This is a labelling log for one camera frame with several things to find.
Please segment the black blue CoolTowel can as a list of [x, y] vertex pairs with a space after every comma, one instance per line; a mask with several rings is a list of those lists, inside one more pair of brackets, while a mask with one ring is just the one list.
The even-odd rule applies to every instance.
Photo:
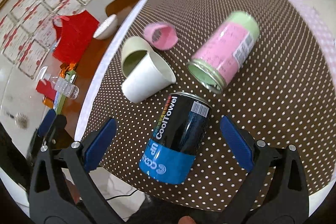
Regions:
[[206, 133], [211, 106], [195, 94], [171, 93], [139, 161], [140, 170], [159, 182], [185, 181]]

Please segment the white paper cup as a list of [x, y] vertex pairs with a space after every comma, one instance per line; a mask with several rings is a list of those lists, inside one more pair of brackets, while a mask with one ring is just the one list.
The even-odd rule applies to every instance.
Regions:
[[175, 84], [176, 80], [169, 64], [159, 54], [150, 51], [122, 83], [121, 90], [130, 102], [139, 103]]

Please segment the cream paper cup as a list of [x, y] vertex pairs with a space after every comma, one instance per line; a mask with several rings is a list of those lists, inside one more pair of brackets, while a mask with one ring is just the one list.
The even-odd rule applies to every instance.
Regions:
[[121, 49], [122, 74], [128, 77], [137, 64], [151, 51], [153, 51], [151, 45], [139, 36], [126, 39]]

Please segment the clear plastic water bottle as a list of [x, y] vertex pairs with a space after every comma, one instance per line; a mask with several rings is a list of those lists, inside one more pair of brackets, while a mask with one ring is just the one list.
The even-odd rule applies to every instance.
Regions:
[[69, 99], [74, 100], [78, 97], [79, 88], [60, 76], [52, 76], [49, 73], [45, 73], [41, 80], [44, 84], [51, 84], [53, 90]]

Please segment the red gift bag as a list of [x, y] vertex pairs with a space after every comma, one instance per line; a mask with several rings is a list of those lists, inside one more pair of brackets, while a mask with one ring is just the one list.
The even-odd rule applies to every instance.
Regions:
[[87, 10], [53, 18], [57, 46], [53, 57], [66, 64], [78, 63], [98, 28], [99, 21]]

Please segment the white ceramic bowl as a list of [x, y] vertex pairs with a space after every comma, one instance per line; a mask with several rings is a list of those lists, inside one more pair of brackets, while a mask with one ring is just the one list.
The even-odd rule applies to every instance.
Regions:
[[112, 14], [109, 16], [100, 26], [98, 26], [97, 30], [95, 31], [93, 38], [97, 40], [104, 40], [109, 38], [111, 35], [114, 34], [115, 30], [117, 29], [118, 19], [116, 14]]

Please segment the brown wooden chair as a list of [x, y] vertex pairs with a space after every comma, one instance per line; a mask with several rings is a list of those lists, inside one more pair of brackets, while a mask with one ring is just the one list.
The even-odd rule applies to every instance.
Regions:
[[119, 27], [139, 1], [140, 0], [114, 0], [106, 6], [106, 16], [109, 17], [115, 14], [117, 16], [117, 26]]

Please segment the pink green transparent can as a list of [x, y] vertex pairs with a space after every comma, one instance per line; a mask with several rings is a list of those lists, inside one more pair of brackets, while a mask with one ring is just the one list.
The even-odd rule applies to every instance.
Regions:
[[222, 93], [243, 66], [259, 35], [259, 25], [250, 14], [234, 11], [195, 52], [187, 69], [205, 88]]

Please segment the brown polka dot tablecloth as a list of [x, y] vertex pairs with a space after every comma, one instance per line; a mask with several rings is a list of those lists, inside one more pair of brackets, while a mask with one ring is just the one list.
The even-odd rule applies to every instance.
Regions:
[[[115, 139], [101, 166], [139, 190], [197, 209], [221, 211], [246, 179], [220, 131], [229, 116], [268, 145], [295, 145], [310, 195], [332, 179], [335, 166], [335, 38], [302, 0], [146, 0], [122, 39], [157, 23], [175, 26], [178, 42], [161, 56], [176, 83], [140, 103], [121, 91], [121, 47], [112, 47], [92, 104], [87, 131], [107, 117]], [[181, 184], [150, 173], [169, 169], [153, 157], [175, 103], [169, 94], [201, 97], [211, 109], [193, 166]]]

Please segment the pink checkered tablecloth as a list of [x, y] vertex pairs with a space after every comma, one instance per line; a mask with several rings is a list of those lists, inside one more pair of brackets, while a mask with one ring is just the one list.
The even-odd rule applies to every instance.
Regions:
[[288, 0], [303, 17], [335, 77], [335, 4], [331, 0]]

